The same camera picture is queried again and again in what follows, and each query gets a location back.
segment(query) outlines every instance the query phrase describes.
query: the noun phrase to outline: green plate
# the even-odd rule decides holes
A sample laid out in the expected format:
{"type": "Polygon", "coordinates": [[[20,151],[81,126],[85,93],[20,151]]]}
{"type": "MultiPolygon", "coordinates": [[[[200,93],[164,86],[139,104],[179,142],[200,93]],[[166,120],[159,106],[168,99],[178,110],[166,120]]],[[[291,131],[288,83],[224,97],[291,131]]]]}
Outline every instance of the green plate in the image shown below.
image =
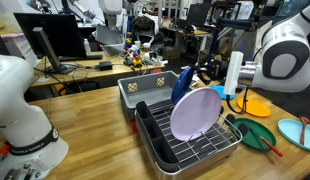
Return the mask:
{"type": "MultiPolygon", "coordinates": [[[[262,137],[264,137],[268,142],[270,142],[273,146],[276,146],[276,139],[275,136],[273,135],[273,133],[268,130],[265,126],[263,126],[262,124],[250,120],[250,119],[246,119],[246,118],[238,118],[235,120],[234,126],[238,127],[240,124],[245,124],[246,126],[248,126],[251,129],[254,129],[259,135],[261,135],[262,137]]],[[[239,137],[236,133],[235,133],[235,129],[234,127],[232,128],[234,134],[239,137]]],[[[254,149],[258,149],[258,150],[262,150],[262,151],[268,151],[270,150],[270,148],[253,132],[248,131],[247,134],[245,135],[245,137],[243,137],[242,143],[254,148],[254,149]]]]}

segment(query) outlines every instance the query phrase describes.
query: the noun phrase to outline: plate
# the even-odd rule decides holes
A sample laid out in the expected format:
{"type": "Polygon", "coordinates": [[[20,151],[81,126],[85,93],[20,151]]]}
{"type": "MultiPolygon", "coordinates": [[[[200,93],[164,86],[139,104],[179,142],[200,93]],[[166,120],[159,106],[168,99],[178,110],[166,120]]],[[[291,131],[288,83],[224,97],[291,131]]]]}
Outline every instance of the plate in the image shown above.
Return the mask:
{"type": "MultiPolygon", "coordinates": [[[[243,108],[243,98],[237,100],[237,105],[240,108],[243,108]]],[[[268,106],[253,98],[247,98],[246,112],[258,117],[268,117],[272,114],[272,111],[268,106]]]]}
{"type": "Polygon", "coordinates": [[[185,95],[171,115],[171,131],[176,139],[188,141],[201,136],[216,121],[221,110],[221,98],[208,87],[185,95]]]}
{"type": "Polygon", "coordinates": [[[178,77],[177,82],[174,85],[171,100],[174,105],[186,94],[189,86],[191,85],[194,75],[194,69],[188,67],[184,69],[182,74],[178,77]]]}
{"type": "MultiPolygon", "coordinates": [[[[259,135],[264,137],[268,142],[270,142],[273,146],[276,145],[276,139],[273,133],[268,130],[262,124],[253,121],[251,119],[246,118],[238,118],[235,120],[234,126],[238,127],[240,124],[245,124],[250,129],[255,130],[259,135]]],[[[239,136],[235,133],[235,128],[232,127],[234,134],[239,138],[239,136]]],[[[253,132],[248,131],[243,140],[241,141],[243,144],[257,150],[268,151],[270,148],[253,132]]]]}
{"type": "Polygon", "coordinates": [[[215,91],[218,92],[219,96],[221,99],[226,99],[226,94],[224,94],[224,86],[222,85],[215,85],[215,86],[210,86],[210,88],[214,89],[215,91]]]}
{"type": "Polygon", "coordinates": [[[304,145],[299,143],[302,126],[302,122],[292,119],[282,119],[278,122],[278,130],[284,138],[297,147],[310,151],[310,125],[306,125],[305,127],[304,145]]]}

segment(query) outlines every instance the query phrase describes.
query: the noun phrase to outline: dish rack tray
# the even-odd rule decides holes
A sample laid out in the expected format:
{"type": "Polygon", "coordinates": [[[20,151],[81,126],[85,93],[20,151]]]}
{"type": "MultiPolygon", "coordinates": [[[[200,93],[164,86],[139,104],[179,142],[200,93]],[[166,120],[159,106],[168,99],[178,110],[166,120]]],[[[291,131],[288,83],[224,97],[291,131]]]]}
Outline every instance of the dish rack tray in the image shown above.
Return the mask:
{"type": "Polygon", "coordinates": [[[171,101],[153,105],[140,102],[136,105],[136,124],[145,145],[146,152],[154,162],[158,177],[183,179],[192,172],[228,157],[236,149],[242,135],[236,127],[239,139],[224,124],[227,119],[222,115],[218,121],[202,135],[190,141],[180,141],[170,129],[170,115],[174,106],[171,101]]]}

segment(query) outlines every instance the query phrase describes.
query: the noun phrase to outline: light blue plate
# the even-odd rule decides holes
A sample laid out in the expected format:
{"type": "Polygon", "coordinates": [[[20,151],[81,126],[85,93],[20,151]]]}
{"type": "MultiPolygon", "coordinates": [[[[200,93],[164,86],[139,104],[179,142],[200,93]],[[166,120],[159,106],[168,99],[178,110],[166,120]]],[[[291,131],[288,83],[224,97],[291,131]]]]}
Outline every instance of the light blue plate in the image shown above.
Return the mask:
{"type": "Polygon", "coordinates": [[[224,94],[224,86],[222,85],[215,85],[215,86],[210,86],[210,88],[214,89],[215,91],[218,92],[219,96],[221,99],[226,99],[226,94],[224,94]]]}
{"type": "Polygon", "coordinates": [[[302,122],[292,119],[282,119],[278,122],[279,132],[294,145],[310,151],[310,125],[305,127],[304,145],[301,145],[302,122]]]}

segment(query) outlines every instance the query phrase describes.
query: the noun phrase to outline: desk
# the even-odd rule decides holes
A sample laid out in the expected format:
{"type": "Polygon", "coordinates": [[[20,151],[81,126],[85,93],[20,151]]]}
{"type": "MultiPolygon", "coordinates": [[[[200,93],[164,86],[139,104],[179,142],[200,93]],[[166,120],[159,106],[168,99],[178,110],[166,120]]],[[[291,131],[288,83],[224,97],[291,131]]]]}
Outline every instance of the desk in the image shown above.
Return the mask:
{"type": "MultiPolygon", "coordinates": [[[[95,52],[92,53],[92,55],[98,55],[102,54],[103,59],[100,60],[83,60],[83,61],[63,61],[62,64],[78,64],[82,66],[96,66],[99,64],[99,62],[103,61],[111,61],[113,64],[113,69],[112,70],[106,70],[106,71],[98,71],[95,69],[85,69],[85,68],[78,68],[68,74],[55,74],[54,77],[56,77],[60,82],[63,83],[68,83],[68,82],[75,82],[75,81],[81,81],[84,79],[93,79],[93,78],[100,78],[104,76],[111,76],[111,75],[116,75],[116,74],[123,74],[123,73],[129,73],[133,72],[133,70],[123,64],[123,58],[120,56],[112,56],[112,57],[107,57],[104,55],[102,52],[95,52]]],[[[45,69],[45,66],[48,67],[50,66],[49,61],[46,61],[42,59],[38,65],[36,66],[36,69],[39,69],[43,71],[45,69]]],[[[141,70],[147,70],[147,69],[156,69],[156,68],[162,68],[164,66],[143,66],[141,70]]],[[[58,84],[59,82],[56,79],[49,79],[44,82],[39,82],[38,79],[40,77],[45,77],[44,73],[41,71],[35,70],[34,72],[34,78],[33,78],[33,84],[31,87],[38,87],[38,86],[49,86],[49,85],[54,85],[58,84]]]]}
{"type": "MultiPolygon", "coordinates": [[[[180,45],[182,44],[180,42],[180,39],[183,38],[183,36],[184,36],[183,30],[180,29],[180,28],[169,28],[169,27],[165,27],[165,26],[163,26],[162,28],[167,29],[169,31],[178,32],[176,34],[176,37],[175,37],[175,46],[180,47],[180,45]]],[[[200,31],[200,30],[195,30],[194,36],[202,38],[201,46],[200,46],[200,49],[199,49],[201,51],[201,50],[205,49],[206,42],[207,42],[207,37],[212,36],[212,33],[205,32],[205,31],[200,31]]]]}
{"type": "MultiPolygon", "coordinates": [[[[310,173],[310,152],[289,143],[277,130],[280,119],[297,118],[252,91],[248,97],[265,102],[272,109],[272,115],[268,118],[248,114],[236,117],[252,118],[269,128],[284,156],[280,158],[272,151],[261,152],[239,144],[229,158],[204,168],[189,179],[296,180],[310,173]]],[[[41,100],[30,104],[46,112],[47,103],[41,100]]],[[[230,111],[225,101],[223,105],[225,115],[230,111]]],[[[47,180],[155,179],[139,136],[132,133],[125,121],[117,86],[52,98],[49,119],[68,142],[70,150],[47,180]]]]}

